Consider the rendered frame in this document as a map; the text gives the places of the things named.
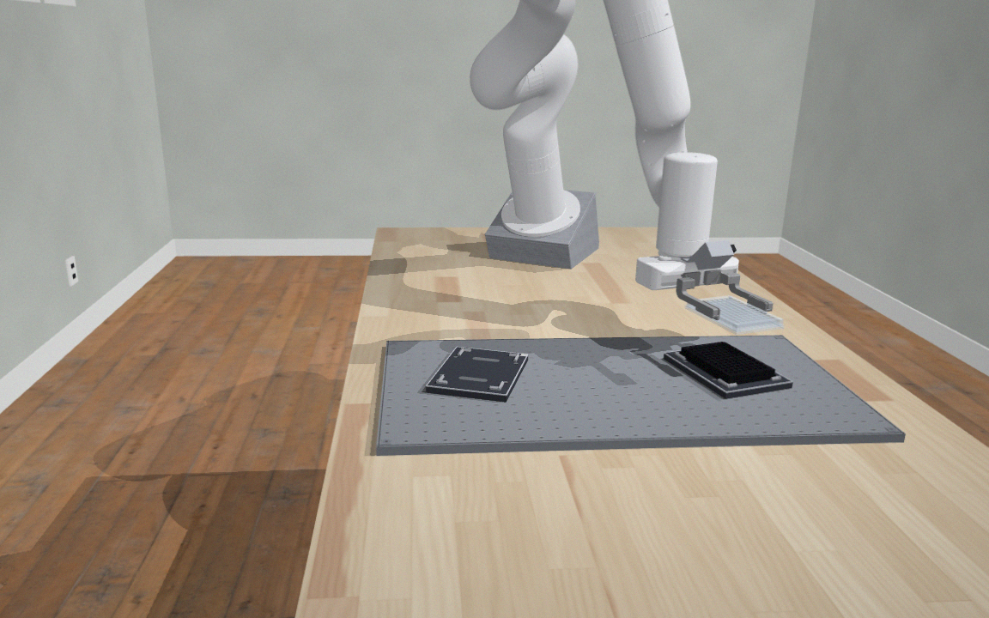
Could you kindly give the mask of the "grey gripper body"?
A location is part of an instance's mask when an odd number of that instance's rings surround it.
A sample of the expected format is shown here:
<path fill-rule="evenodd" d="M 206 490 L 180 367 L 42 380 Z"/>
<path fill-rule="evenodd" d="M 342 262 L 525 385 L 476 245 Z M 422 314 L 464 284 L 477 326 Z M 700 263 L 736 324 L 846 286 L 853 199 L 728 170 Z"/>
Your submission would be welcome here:
<path fill-rule="evenodd" d="M 658 251 L 658 257 L 637 258 L 635 281 L 651 290 L 662 290 L 676 288 L 677 278 L 682 278 L 683 273 L 688 271 L 701 271 L 701 284 L 703 284 L 704 271 L 698 270 L 695 262 L 687 263 L 681 257 L 670 257 L 663 251 Z M 729 261 L 721 267 L 727 273 L 737 273 L 739 261 L 736 257 L 731 257 Z"/>

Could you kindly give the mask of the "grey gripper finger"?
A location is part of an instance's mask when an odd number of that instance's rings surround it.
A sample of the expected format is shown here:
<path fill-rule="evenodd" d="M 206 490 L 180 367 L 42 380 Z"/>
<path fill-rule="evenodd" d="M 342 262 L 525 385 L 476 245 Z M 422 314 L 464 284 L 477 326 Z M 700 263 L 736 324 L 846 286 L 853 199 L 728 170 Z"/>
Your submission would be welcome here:
<path fill-rule="evenodd" d="M 719 320 L 719 307 L 709 304 L 701 299 L 697 299 L 694 296 L 690 296 L 687 293 L 687 289 L 695 288 L 695 286 L 700 286 L 701 271 L 688 271 L 688 273 L 683 273 L 682 278 L 677 278 L 677 297 L 682 299 L 687 304 L 695 306 L 697 312 L 706 314 L 711 319 Z"/>
<path fill-rule="evenodd" d="M 747 304 L 758 306 L 758 308 L 764 310 L 764 312 L 771 312 L 773 310 L 772 301 L 756 296 L 756 294 L 752 294 L 751 292 L 746 292 L 746 290 L 739 287 L 738 273 L 726 274 L 723 270 L 706 270 L 704 271 L 703 284 L 729 285 L 730 292 L 747 299 Z"/>

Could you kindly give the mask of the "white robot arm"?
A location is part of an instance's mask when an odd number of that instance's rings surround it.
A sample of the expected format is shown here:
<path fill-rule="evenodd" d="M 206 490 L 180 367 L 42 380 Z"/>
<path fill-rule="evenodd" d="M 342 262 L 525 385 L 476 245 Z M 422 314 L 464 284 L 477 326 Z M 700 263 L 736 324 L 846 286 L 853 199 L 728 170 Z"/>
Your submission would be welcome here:
<path fill-rule="evenodd" d="M 656 249 L 695 262 L 698 270 L 719 269 L 737 248 L 709 242 L 717 158 L 680 153 L 687 152 L 690 95 L 670 4 L 602 1 L 634 108 L 637 153 L 659 206 Z M 564 35 L 573 13 L 574 0 L 519 0 L 517 13 L 470 70 L 472 94 L 484 108 L 519 103 L 503 128 L 512 198 L 501 219 L 522 236 L 560 233 L 580 214 L 579 200 L 564 191 L 556 130 L 578 71 Z"/>

